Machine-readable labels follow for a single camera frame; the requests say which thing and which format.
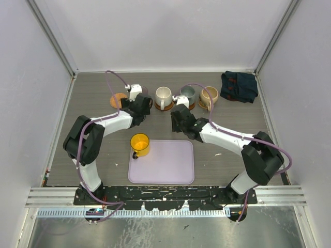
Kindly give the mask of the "dark wooden coaster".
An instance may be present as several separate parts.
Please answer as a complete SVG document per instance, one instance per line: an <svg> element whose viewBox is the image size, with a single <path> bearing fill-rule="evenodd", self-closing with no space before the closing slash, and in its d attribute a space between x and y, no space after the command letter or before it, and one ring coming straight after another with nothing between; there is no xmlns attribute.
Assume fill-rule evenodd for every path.
<svg viewBox="0 0 331 248"><path fill-rule="evenodd" d="M195 108L195 103L192 104L192 105L189 105L189 110L192 110L192 109L194 109L194 108Z"/></svg>
<svg viewBox="0 0 331 248"><path fill-rule="evenodd" d="M168 111L170 110L174 105L174 102L172 101L168 106L165 106L164 109L161 109L161 106L158 105L156 102L154 103L154 106L156 109L158 109L159 111Z"/></svg>

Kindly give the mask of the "clear purple glass mug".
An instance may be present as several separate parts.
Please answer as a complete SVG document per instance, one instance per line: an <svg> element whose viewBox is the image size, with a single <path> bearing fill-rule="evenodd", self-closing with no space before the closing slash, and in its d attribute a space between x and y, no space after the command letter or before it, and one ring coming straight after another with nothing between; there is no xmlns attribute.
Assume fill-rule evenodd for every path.
<svg viewBox="0 0 331 248"><path fill-rule="evenodd" d="M142 93L143 94L148 94L148 89L144 86L142 86Z"/></svg>

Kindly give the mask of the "light cork coaster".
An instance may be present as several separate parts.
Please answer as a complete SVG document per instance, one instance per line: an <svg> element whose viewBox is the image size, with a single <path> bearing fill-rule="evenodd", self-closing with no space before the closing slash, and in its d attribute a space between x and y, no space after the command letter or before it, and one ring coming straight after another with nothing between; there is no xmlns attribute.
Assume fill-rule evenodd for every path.
<svg viewBox="0 0 331 248"><path fill-rule="evenodd" d="M122 108L121 99L127 99L128 96L125 93L116 93L110 98L110 106L113 108Z"/></svg>
<svg viewBox="0 0 331 248"><path fill-rule="evenodd" d="M201 108L208 109L207 105L204 102L202 102L201 100L198 100L198 104Z"/></svg>

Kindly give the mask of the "white ceramic mug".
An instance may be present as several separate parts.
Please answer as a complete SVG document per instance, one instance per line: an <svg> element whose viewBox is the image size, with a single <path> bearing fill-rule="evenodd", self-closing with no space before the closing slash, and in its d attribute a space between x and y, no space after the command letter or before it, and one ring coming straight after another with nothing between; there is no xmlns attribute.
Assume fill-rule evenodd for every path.
<svg viewBox="0 0 331 248"><path fill-rule="evenodd" d="M155 103L162 111L164 111L166 107L170 106L172 101L172 92L170 88L165 86L157 88L155 92Z"/></svg>

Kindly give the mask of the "grey-green ceramic mug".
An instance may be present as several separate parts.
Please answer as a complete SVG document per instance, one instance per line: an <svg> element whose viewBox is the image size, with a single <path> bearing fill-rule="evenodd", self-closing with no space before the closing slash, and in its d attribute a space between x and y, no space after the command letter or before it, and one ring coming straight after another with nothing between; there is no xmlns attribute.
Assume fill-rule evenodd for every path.
<svg viewBox="0 0 331 248"><path fill-rule="evenodd" d="M186 96L189 100L189 105L193 105L195 103L195 97L196 97L196 91L195 89L190 86L184 86L183 88L180 89L180 94L183 96Z"/></svg>

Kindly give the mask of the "beige ceramic mug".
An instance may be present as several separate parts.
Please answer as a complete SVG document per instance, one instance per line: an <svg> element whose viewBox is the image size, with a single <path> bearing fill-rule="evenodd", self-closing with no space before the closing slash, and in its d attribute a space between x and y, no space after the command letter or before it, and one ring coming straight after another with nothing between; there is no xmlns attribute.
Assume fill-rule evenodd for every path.
<svg viewBox="0 0 331 248"><path fill-rule="evenodd" d="M199 100L201 100L207 105L208 109L205 110L208 110L210 112L212 110L211 102L214 105L216 104L219 98L219 92L216 88L212 86L207 86L206 89L207 90L202 89L202 91L200 92Z"/></svg>

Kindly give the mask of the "yellow glass mug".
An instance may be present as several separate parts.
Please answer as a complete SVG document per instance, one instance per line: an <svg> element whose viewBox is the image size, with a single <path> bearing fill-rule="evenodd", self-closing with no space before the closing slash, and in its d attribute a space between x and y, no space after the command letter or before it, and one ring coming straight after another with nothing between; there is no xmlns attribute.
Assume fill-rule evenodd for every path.
<svg viewBox="0 0 331 248"><path fill-rule="evenodd" d="M130 140L131 149L133 151L132 158L138 159L148 155L150 151L150 140L146 134L135 134Z"/></svg>

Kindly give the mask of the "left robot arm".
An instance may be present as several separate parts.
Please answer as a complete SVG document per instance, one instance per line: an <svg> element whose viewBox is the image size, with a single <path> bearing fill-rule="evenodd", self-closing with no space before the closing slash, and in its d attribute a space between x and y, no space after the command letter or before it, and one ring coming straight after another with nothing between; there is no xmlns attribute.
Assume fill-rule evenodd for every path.
<svg viewBox="0 0 331 248"><path fill-rule="evenodd" d="M85 199L92 205L116 205L103 200L103 183L96 166L103 138L140 125L151 113L153 100L148 94L139 93L134 100L121 99L121 104L115 114L97 118L79 116L63 143L63 149L76 164Z"/></svg>

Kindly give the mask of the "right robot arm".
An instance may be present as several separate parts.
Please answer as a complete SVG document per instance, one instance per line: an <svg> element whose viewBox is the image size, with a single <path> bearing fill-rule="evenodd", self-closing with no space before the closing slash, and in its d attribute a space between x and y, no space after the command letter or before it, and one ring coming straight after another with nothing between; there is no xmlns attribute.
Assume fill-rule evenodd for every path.
<svg viewBox="0 0 331 248"><path fill-rule="evenodd" d="M234 204L241 202L254 186L267 185L284 163L280 151L265 132L245 134L221 127L207 118L197 119L183 104L171 109L171 120L174 132L219 146L242 158L245 170L235 176L224 191Z"/></svg>

